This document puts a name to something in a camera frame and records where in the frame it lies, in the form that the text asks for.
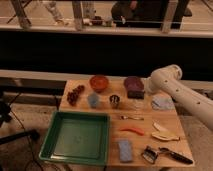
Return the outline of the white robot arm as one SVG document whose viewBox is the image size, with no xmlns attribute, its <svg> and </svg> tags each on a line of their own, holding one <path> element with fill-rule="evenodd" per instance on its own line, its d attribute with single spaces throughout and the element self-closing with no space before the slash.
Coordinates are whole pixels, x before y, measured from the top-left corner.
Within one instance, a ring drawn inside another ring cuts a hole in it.
<svg viewBox="0 0 213 171">
<path fill-rule="evenodd" d="M 134 96 L 142 91 L 149 94 L 164 91 L 213 131 L 213 100 L 180 83 L 181 78 L 181 68 L 178 65 L 168 65 L 154 70 L 145 82 L 137 76 L 129 76 L 124 80 L 124 86 L 127 94 Z"/>
</svg>

